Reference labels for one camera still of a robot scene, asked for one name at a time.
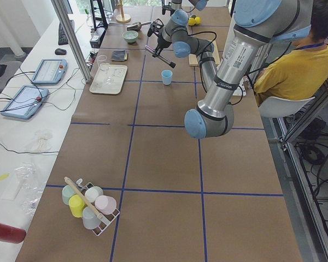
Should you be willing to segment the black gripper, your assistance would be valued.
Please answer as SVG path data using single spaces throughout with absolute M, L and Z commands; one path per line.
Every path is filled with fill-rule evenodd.
M 158 38 L 157 39 L 157 47 L 153 51 L 153 55 L 152 56 L 153 57 L 158 57 L 161 54 L 162 50 L 170 47 L 170 45 L 171 45 L 171 42 L 166 41 L 163 38 Z

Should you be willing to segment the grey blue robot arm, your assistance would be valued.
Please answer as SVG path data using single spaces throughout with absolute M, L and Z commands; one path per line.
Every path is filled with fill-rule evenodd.
M 175 10 L 166 24 L 163 24 L 160 19 L 152 22 L 147 36 L 156 35 L 157 46 L 151 53 L 153 57 L 158 57 L 172 68 L 175 67 L 174 63 L 161 56 L 163 49 L 171 46 L 178 58 L 195 55 L 202 74 L 203 62 L 212 61 L 215 64 L 214 57 L 209 55 L 209 53 L 213 53 L 214 45 L 212 41 L 196 38 L 194 34 L 189 34 L 186 28 L 188 22 L 188 14 L 182 9 Z
M 196 139 L 221 136 L 233 126 L 230 98 L 252 64 L 259 48 L 295 41 L 309 34 L 312 1 L 237 1 L 229 44 L 219 67 L 208 72 L 206 96 L 185 114 L 187 133 Z

